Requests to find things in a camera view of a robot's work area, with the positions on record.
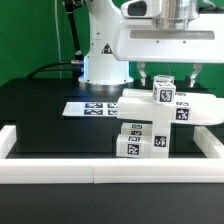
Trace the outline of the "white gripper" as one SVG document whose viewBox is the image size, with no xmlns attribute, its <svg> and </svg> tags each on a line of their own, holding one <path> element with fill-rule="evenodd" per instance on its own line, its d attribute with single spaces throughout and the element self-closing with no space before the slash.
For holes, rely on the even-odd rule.
<svg viewBox="0 0 224 224">
<path fill-rule="evenodd" d="M 116 29 L 113 53 L 117 60 L 137 62 L 143 86 L 145 62 L 196 63 L 185 77 L 193 88 L 202 70 L 199 63 L 224 63 L 224 14 L 200 14 L 185 30 L 162 30 L 151 19 L 124 19 Z"/>
</svg>

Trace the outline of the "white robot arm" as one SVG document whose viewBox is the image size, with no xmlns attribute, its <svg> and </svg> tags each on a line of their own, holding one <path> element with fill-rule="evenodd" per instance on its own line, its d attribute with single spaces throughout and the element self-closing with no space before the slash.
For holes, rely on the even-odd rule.
<svg viewBox="0 0 224 224">
<path fill-rule="evenodd" d="M 146 62 L 224 64 L 224 9 L 208 0 L 130 0 L 116 7 L 112 0 L 86 0 L 90 50 L 79 83 L 96 90 L 133 81 L 129 62 L 140 72 Z"/>
</svg>

